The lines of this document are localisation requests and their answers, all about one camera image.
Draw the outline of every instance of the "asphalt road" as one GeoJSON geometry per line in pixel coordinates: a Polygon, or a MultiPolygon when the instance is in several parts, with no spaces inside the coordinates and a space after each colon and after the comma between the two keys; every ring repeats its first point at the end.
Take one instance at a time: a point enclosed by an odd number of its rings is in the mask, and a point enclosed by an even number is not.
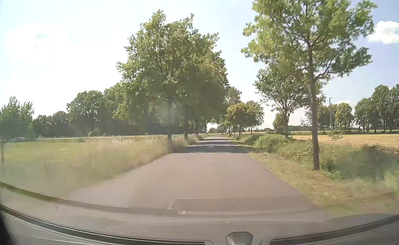
{"type": "Polygon", "coordinates": [[[78,190],[69,200],[112,207],[176,210],[179,214],[261,214],[317,210],[247,154],[209,137],[152,163],[78,190]]]}

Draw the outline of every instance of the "green shrub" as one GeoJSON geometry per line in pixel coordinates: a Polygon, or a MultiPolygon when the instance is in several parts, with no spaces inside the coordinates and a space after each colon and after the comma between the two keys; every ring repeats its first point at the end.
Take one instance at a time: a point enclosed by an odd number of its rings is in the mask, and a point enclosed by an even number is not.
{"type": "Polygon", "coordinates": [[[336,167],[346,178],[369,177],[383,180],[386,172],[393,172],[399,165],[398,156],[379,146],[365,146],[341,154],[336,167]]]}
{"type": "MultiPolygon", "coordinates": [[[[282,159],[294,159],[312,164],[313,146],[310,141],[283,144],[277,151],[282,159]]],[[[386,172],[394,173],[399,166],[399,155],[379,146],[359,149],[351,146],[320,144],[320,167],[332,179],[371,178],[382,180],[386,172]]]]}
{"type": "Polygon", "coordinates": [[[309,141],[297,140],[278,149],[278,154],[283,159],[310,160],[313,146],[309,141]]]}
{"type": "Polygon", "coordinates": [[[254,146],[262,151],[269,153],[276,152],[280,146],[287,144],[292,141],[292,138],[286,138],[279,134],[266,134],[259,137],[254,146]]]}
{"type": "Polygon", "coordinates": [[[253,134],[251,137],[249,137],[248,139],[246,139],[246,140],[244,141],[244,143],[245,143],[246,145],[253,146],[254,143],[258,140],[258,138],[260,138],[260,136],[262,136],[262,135],[263,135],[263,134],[259,134],[259,133],[253,134]]]}

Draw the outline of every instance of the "cloud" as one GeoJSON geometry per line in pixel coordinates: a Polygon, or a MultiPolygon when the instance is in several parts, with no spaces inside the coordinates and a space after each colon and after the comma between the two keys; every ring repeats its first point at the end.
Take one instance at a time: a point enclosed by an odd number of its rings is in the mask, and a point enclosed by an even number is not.
{"type": "Polygon", "coordinates": [[[368,36],[368,41],[382,42],[384,44],[399,43],[398,31],[398,22],[380,21],[375,26],[375,33],[368,36]]]}
{"type": "Polygon", "coordinates": [[[66,43],[66,31],[59,25],[22,25],[5,40],[16,59],[40,59],[55,54],[66,43]]]}

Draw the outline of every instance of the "dry grass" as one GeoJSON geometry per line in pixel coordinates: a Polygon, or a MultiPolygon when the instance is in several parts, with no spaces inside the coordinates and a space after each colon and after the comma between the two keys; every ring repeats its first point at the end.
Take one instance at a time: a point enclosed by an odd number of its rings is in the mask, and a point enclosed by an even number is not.
{"type": "MultiPolygon", "coordinates": [[[[197,141],[195,135],[190,140],[197,141]]],[[[166,136],[95,137],[88,142],[19,142],[4,145],[0,181],[49,196],[112,178],[186,146],[182,135],[172,146],[166,136]]]]}
{"type": "MultiPolygon", "coordinates": [[[[311,135],[293,136],[294,139],[311,140],[311,135]]],[[[319,142],[333,143],[328,135],[319,135],[319,142]]],[[[381,145],[391,148],[399,148],[399,134],[349,134],[335,142],[339,145],[352,145],[356,147],[364,145],[381,145]]]]}
{"type": "Polygon", "coordinates": [[[377,182],[332,180],[322,172],[313,171],[310,166],[279,159],[275,154],[251,152],[250,155],[335,216],[399,213],[399,194],[395,192],[397,184],[393,176],[377,182]]]}

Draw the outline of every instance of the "blue sky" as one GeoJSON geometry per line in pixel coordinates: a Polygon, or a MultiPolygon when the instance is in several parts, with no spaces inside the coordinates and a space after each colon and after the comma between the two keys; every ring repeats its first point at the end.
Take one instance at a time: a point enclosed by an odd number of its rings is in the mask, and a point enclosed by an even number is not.
{"type": "MultiPolygon", "coordinates": [[[[332,103],[354,107],[377,85],[399,82],[399,0],[374,2],[377,32],[357,41],[370,48],[373,63],[330,81],[323,90],[332,103]]],[[[168,21],[194,13],[194,27],[201,33],[219,32],[217,49],[226,60],[230,84],[242,91],[243,101],[258,101],[252,84],[263,65],[240,53],[251,40],[242,35],[255,16],[251,5],[250,0],[0,0],[0,107],[13,95],[32,101],[36,115],[50,115],[66,110],[79,92],[114,85],[120,80],[115,63],[127,59],[127,37],[157,9],[168,21]]],[[[261,128],[272,127],[274,114],[265,107],[261,128]]],[[[300,109],[289,124],[299,125],[303,117],[300,109]]]]}

